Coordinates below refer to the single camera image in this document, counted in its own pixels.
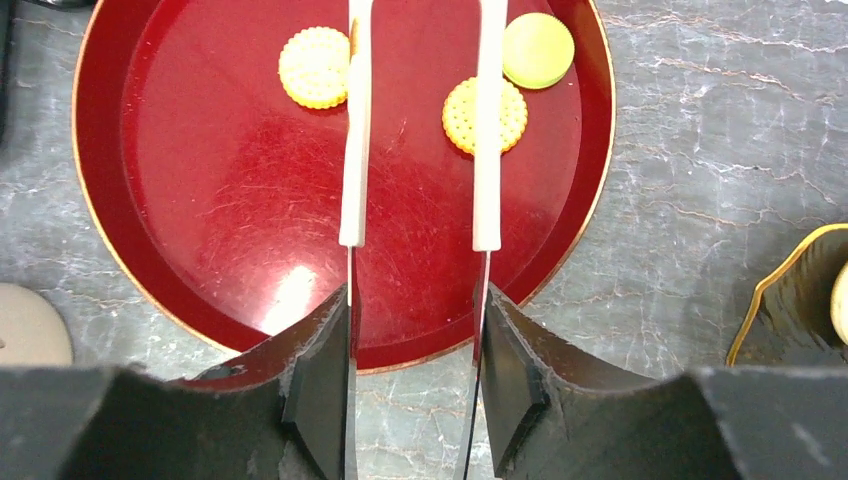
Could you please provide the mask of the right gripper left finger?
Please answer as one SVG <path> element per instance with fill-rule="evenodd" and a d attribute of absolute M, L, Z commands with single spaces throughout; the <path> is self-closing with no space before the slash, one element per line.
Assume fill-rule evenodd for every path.
<path fill-rule="evenodd" d="M 348 289 L 192 379 L 5 368 L 5 479 L 348 479 Z"/>

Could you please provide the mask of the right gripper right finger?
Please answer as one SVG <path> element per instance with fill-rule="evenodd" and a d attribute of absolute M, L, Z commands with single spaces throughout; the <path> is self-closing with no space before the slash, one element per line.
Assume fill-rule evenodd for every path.
<path fill-rule="evenodd" d="M 483 401 L 501 479 L 843 479 L 847 372 L 601 360 L 487 295 Z"/>

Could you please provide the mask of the orange fruit tart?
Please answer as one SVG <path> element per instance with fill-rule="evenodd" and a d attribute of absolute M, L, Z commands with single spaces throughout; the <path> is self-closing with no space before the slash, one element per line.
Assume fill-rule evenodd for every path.
<path fill-rule="evenodd" d="M 848 263 L 845 263 L 837 275 L 830 297 L 830 318 L 838 338 L 848 344 L 847 329 Z"/>

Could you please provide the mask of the pink beige mug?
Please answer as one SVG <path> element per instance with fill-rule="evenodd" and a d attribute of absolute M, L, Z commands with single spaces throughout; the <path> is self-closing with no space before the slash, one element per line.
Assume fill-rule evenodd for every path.
<path fill-rule="evenodd" d="M 70 366 L 73 347 L 57 310 L 22 286 L 1 284 L 1 366 Z"/>

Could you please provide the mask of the green macaron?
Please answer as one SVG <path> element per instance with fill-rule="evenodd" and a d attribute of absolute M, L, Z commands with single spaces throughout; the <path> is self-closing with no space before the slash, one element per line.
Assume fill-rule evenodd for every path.
<path fill-rule="evenodd" d="M 570 30 L 553 15 L 522 14 L 504 30 L 503 73 L 522 88 L 545 89 L 565 76 L 575 49 Z"/>

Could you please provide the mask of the orange macaron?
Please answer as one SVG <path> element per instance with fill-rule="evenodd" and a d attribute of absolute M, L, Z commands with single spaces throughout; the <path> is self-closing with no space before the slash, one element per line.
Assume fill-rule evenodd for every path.
<path fill-rule="evenodd" d="M 473 154 L 475 150 L 477 78 L 472 76 L 455 86 L 445 99 L 442 108 L 442 128 L 450 141 L 461 151 Z M 519 89 L 506 79 L 502 80 L 500 108 L 501 152 L 511 150 L 523 136 L 528 124 L 528 106 Z"/>
<path fill-rule="evenodd" d="M 303 29 L 284 45 L 278 75 L 285 92 L 297 104 L 329 109 L 347 98 L 350 42 L 334 28 Z"/>

